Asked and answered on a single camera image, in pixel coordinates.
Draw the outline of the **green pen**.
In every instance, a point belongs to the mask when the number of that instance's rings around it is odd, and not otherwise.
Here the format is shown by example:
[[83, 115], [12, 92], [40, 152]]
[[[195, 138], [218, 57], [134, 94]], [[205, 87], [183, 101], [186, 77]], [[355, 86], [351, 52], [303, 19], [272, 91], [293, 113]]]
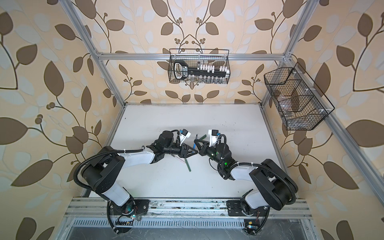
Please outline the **green pen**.
[[187, 165], [187, 168], [188, 168], [189, 172], [191, 172], [192, 170], [191, 170], [191, 167], [190, 167], [190, 165], [189, 165], [188, 160], [187, 160], [187, 159], [184, 159], [184, 160], [185, 160], [185, 163], [186, 163], [186, 165]]

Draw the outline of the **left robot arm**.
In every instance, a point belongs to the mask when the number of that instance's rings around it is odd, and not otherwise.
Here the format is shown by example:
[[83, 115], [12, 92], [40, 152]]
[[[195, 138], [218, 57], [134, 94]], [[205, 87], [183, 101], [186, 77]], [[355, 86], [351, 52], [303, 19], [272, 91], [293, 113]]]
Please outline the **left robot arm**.
[[134, 198], [117, 182], [122, 169], [154, 164], [165, 155], [174, 155], [181, 159], [192, 157], [198, 151], [184, 143], [190, 135], [187, 130], [163, 131], [152, 144], [139, 150], [115, 150], [106, 146], [75, 168], [73, 180], [78, 186], [91, 190], [108, 201], [110, 206], [117, 208], [123, 215], [132, 214], [138, 209]]

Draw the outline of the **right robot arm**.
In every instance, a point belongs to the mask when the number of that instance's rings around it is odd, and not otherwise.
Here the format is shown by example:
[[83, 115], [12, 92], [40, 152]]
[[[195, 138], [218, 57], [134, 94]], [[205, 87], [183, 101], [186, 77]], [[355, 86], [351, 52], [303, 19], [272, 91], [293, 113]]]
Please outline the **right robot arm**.
[[194, 140], [201, 156], [216, 162], [219, 175], [224, 180], [244, 180], [255, 184], [240, 198], [242, 213], [254, 215], [258, 208], [280, 211], [296, 202], [297, 184], [274, 161], [266, 159], [260, 164], [235, 161], [226, 142], [213, 146], [208, 141]]

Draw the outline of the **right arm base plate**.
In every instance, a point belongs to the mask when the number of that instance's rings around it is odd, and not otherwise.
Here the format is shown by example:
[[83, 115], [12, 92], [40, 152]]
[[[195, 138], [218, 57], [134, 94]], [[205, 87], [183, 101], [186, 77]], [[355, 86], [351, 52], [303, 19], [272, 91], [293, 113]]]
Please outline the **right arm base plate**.
[[265, 217], [270, 209], [266, 206], [252, 209], [245, 201], [241, 200], [228, 200], [226, 206], [230, 217]]

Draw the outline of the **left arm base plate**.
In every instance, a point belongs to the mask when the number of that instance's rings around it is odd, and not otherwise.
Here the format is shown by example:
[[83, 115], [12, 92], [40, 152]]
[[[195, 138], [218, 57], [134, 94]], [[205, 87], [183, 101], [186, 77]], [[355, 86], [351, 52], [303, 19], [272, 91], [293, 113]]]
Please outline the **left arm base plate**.
[[112, 215], [143, 215], [146, 214], [149, 210], [150, 200], [148, 199], [133, 199], [128, 200], [127, 203], [123, 204], [121, 207], [111, 202], [108, 210]]

